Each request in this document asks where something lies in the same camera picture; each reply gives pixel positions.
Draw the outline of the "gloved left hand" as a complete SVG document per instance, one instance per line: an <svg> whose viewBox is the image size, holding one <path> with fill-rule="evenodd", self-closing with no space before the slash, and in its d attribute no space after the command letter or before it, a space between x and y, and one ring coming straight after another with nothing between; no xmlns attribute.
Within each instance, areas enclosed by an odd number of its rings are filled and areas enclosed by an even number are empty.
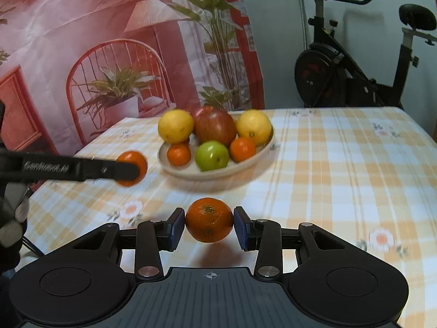
<svg viewBox="0 0 437 328"><path fill-rule="evenodd" d="M1 273L14 269L20 261L29 213L28 186L1 181Z"/></svg>

